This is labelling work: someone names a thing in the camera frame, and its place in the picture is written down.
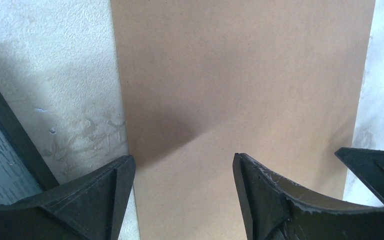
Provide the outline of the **black picture frame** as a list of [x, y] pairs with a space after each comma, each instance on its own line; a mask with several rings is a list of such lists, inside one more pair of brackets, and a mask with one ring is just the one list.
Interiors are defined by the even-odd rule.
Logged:
[[0, 205], [60, 184], [0, 92]]

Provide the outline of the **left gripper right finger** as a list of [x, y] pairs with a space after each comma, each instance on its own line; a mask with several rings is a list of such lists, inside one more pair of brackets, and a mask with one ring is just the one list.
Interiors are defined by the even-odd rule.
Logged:
[[315, 192], [246, 153], [232, 168], [249, 240], [384, 240], [384, 207]]

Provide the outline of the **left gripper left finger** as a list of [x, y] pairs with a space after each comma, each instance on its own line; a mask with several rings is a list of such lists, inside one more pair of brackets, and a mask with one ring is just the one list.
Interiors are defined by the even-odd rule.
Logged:
[[0, 204], [0, 240], [116, 240], [136, 172], [122, 156], [10, 205]]

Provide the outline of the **brown backing board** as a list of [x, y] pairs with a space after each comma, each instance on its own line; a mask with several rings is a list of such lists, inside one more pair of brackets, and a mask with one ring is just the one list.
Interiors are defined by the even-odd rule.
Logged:
[[244, 240], [235, 153], [341, 199], [373, 0], [113, 0], [143, 240]]

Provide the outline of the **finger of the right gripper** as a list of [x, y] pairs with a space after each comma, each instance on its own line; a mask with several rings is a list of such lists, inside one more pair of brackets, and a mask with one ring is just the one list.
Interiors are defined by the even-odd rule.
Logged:
[[384, 150], [341, 147], [334, 154], [384, 204]]

